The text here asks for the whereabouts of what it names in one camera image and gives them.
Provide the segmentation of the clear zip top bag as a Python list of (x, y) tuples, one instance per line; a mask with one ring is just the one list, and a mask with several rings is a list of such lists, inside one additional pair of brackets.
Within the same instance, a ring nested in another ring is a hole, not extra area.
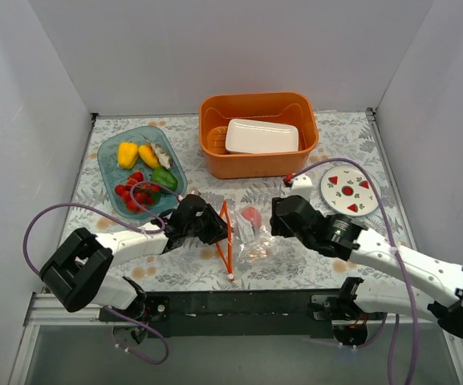
[(219, 213), (228, 226), (228, 237), (219, 241), (216, 248), (230, 282), (234, 282), (246, 267), (271, 262), (279, 251), (279, 243), (267, 228), (262, 214), (262, 226), (259, 229), (254, 229), (242, 217), (241, 211), (248, 206), (254, 207), (237, 207), (233, 202), (224, 200)]

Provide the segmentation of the green fake bell pepper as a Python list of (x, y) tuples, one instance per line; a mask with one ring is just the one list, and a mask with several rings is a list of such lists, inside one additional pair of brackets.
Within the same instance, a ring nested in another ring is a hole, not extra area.
[(156, 168), (150, 178), (150, 181), (161, 184), (167, 189), (175, 192), (178, 186), (177, 178), (166, 168)]

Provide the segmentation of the red fake strawberries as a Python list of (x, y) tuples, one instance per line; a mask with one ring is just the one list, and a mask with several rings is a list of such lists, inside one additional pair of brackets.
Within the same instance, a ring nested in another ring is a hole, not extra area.
[(117, 184), (114, 194), (124, 204), (127, 213), (143, 213), (158, 204), (161, 198), (160, 188), (145, 183), (146, 179), (141, 171), (132, 172), (124, 183)]

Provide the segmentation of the orange yellow fake mango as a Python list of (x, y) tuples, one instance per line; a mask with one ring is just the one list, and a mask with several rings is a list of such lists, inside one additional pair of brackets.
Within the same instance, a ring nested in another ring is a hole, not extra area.
[(161, 166), (156, 153), (150, 145), (143, 144), (139, 146), (138, 154), (142, 161), (151, 169), (157, 169)]

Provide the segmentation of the yellow fake bell pepper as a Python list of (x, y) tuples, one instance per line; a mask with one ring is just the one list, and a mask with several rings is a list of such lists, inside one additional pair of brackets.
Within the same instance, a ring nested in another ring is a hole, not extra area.
[(131, 169), (139, 157), (139, 146), (133, 142), (121, 142), (117, 150), (117, 162), (120, 168)]

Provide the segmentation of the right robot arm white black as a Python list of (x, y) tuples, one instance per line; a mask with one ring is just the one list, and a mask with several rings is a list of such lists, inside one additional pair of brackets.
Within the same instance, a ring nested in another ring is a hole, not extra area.
[(463, 339), (463, 265), (441, 261), (386, 237), (343, 214), (324, 216), (301, 196), (272, 200), (272, 234), (295, 237), (309, 250), (371, 267), (404, 284), (401, 291), (347, 279), (338, 311), (353, 319), (362, 313), (388, 312), (434, 321)]

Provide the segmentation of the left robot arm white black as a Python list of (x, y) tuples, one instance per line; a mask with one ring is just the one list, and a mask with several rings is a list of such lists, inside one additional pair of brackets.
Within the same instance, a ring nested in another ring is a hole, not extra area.
[(100, 234), (76, 229), (39, 270), (39, 277), (70, 313), (95, 304), (135, 321), (145, 312), (147, 294), (132, 278), (109, 274), (113, 266), (168, 253), (188, 238), (214, 245), (228, 235), (221, 215), (201, 197), (189, 194), (175, 209), (141, 227)]

